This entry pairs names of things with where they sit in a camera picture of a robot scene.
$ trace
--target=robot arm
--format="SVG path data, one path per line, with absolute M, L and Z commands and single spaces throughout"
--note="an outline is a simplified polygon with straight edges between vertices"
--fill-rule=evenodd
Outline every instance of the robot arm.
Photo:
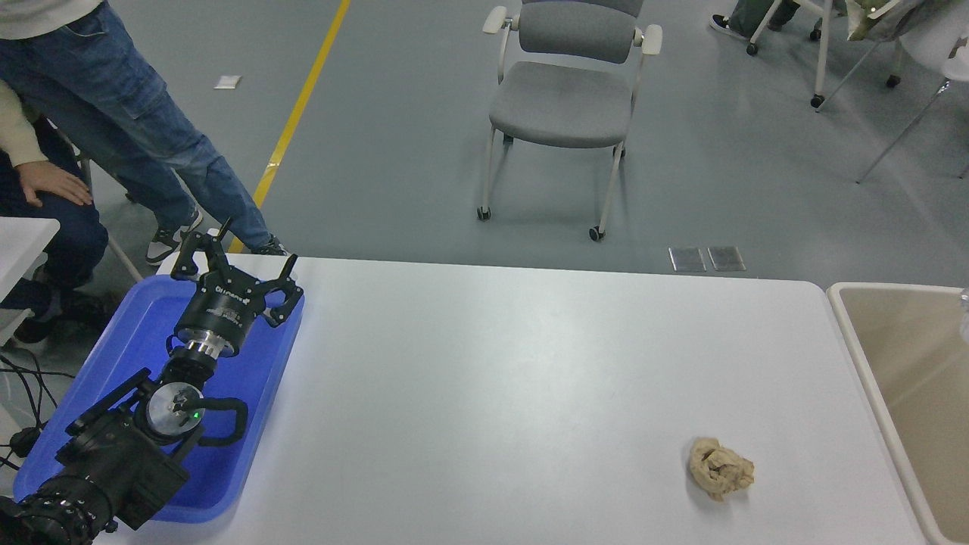
M 272 327 L 289 317 L 302 297 L 290 278 L 297 256 L 278 278 L 262 282 L 231 265 L 216 236 L 191 233 L 172 277 L 196 282 L 196 293 L 170 337 L 169 359 L 157 378 L 142 369 L 81 414 L 67 429 L 72 437 L 56 455 L 64 468 L 20 503 L 0 497 L 0 543 L 88 545 L 115 518 L 132 529 L 148 521 L 188 481 L 182 460 L 196 446 L 226 446 L 245 434 L 248 408 L 237 399 L 203 395 L 218 358 L 239 349 L 258 316 Z M 193 254 L 202 249 L 208 272 L 198 276 Z M 284 302 L 267 307 L 266 296 Z M 183 344 L 172 347 L 172 338 Z M 203 436 L 207 410 L 235 413 L 233 432 Z M 175 445 L 171 452 L 162 446 Z

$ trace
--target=person's hand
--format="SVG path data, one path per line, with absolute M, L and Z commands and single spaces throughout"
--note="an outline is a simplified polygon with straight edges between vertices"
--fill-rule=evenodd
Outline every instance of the person's hand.
M 80 178 L 60 169 L 50 161 L 23 163 L 16 166 L 16 171 L 20 174 L 23 197 L 32 207 L 40 208 L 44 205 L 37 197 L 39 191 L 53 193 L 78 206 L 94 203 L 91 192 Z

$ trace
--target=sleeve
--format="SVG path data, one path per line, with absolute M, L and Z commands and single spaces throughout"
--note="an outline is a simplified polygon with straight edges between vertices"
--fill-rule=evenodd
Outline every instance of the sleeve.
M 0 80 L 0 149 L 10 155 L 14 166 L 47 161 L 37 144 L 34 127 L 23 116 L 20 99 Z

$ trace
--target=white tabletop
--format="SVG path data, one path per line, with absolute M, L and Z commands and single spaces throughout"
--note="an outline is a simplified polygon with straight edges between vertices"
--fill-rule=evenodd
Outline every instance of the white tabletop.
M 96 543 L 925 542 L 814 285 L 328 259 L 297 274 L 302 324 L 239 502 Z M 756 464 L 725 503 L 686 469 L 706 435 Z
M 58 229 L 56 219 L 0 216 L 0 299 L 10 293 Z

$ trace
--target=beige container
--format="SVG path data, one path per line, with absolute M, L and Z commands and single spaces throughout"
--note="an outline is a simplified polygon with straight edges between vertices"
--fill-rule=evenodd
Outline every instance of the beige container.
M 969 344 L 959 288 L 837 283 L 828 298 L 933 544 L 969 543 Z

